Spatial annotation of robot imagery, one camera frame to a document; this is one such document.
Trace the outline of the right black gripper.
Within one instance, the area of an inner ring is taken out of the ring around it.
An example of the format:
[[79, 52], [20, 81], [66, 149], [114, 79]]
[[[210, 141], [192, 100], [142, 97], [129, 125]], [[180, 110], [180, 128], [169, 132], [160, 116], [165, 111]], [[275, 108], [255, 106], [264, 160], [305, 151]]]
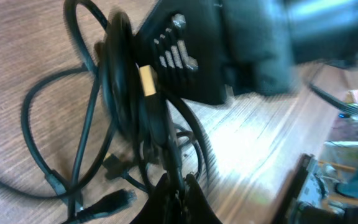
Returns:
[[[295, 65], [347, 60], [358, 53], [358, 0], [224, 1], [161, 0], [135, 35], [139, 65], [151, 65], [162, 85], [180, 98], [221, 105], [227, 95], [222, 66], [229, 51], [248, 88], [261, 95], [295, 91]], [[183, 41], [197, 62], [161, 63]]]

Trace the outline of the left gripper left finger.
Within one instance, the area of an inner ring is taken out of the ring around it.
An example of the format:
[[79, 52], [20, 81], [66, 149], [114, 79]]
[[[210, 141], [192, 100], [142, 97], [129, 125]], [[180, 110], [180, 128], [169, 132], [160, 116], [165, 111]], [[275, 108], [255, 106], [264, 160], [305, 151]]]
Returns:
[[130, 224], [169, 224], [172, 220], [172, 200], [168, 175], [161, 176], [144, 207]]

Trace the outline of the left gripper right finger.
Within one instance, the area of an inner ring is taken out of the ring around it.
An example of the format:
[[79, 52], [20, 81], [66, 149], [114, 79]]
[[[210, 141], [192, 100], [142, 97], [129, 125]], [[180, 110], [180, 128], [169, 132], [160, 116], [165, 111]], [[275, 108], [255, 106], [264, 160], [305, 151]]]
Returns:
[[186, 208], [190, 214], [191, 224], [222, 224], [204, 196], [195, 176], [188, 174], [185, 182], [189, 189], [186, 196]]

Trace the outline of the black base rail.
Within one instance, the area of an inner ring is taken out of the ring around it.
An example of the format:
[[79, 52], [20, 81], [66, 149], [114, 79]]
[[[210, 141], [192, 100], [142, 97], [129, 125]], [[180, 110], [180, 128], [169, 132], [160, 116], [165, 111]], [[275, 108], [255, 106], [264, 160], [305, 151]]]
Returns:
[[357, 224], [358, 200], [330, 195], [319, 161], [303, 154], [272, 223]]

